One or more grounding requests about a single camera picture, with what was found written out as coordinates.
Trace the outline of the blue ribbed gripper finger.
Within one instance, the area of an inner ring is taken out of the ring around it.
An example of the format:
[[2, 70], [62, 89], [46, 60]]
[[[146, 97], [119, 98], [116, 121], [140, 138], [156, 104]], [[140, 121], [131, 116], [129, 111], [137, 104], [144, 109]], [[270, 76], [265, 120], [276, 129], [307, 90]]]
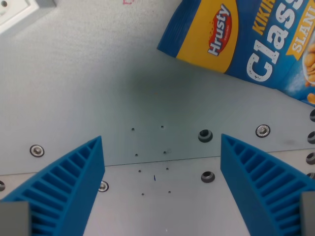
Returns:
[[104, 173], [98, 136], [49, 164], [2, 202], [29, 203], [33, 236], [81, 236]]
[[278, 158], [226, 134], [220, 169], [252, 236], [300, 236], [300, 195], [315, 182]]

